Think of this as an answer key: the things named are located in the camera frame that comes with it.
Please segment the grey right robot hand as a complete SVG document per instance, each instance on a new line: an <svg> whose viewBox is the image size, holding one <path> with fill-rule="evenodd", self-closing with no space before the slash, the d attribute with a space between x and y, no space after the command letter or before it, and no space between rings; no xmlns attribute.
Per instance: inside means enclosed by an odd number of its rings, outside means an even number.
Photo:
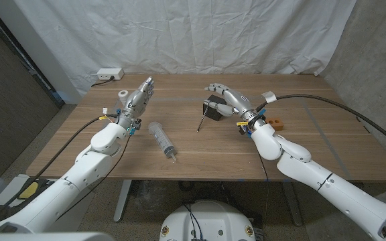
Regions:
<svg viewBox="0 0 386 241"><path fill-rule="evenodd" d="M223 116L238 115L244 121L248 122L249 129L254 132L265 125L265 121L253 109L249 100L240 92L225 86L224 84L214 83L205 88L207 91L213 91L221 94L226 104L219 104L210 100L205 100L205 105L215 109Z"/></svg>

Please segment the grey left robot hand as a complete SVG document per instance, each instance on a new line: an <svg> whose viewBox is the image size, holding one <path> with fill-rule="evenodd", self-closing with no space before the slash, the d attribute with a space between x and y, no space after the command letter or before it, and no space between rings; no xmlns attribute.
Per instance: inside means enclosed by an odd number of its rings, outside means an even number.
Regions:
<svg viewBox="0 0 386 241"><path fill-rule="evenodd" d="M132 126L137 128L135 120L145 112L147 103L153 95L153 89L154 81L152 77L149 77L131 94L127 90L121 90L113 109L118 116L116 123L127 131Z"/></svg>

